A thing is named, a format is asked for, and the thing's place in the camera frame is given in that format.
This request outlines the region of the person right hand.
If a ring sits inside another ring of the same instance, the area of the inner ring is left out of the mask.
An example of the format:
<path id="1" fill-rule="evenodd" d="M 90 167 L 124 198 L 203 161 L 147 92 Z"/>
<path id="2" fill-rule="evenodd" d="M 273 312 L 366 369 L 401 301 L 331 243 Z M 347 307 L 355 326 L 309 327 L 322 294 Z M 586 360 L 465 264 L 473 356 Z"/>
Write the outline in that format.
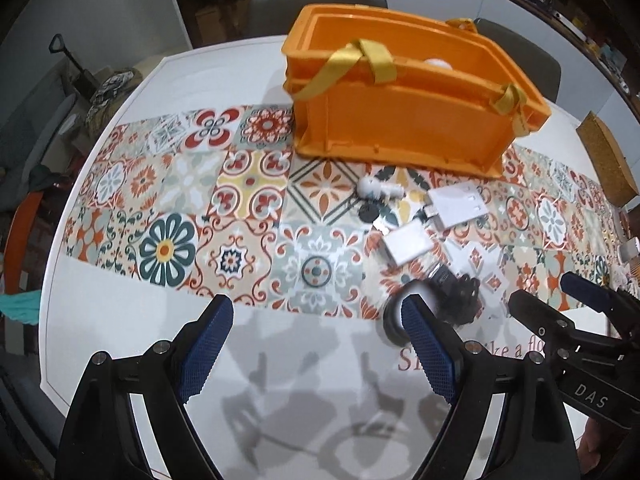
<path id="1" fill-rule="evenodd" d="M 588 419 L 577 448 L 577 457 L 582 474 L 588 474 L 599 465 L 601 440 L 601 425 L 593 418 Z"/>

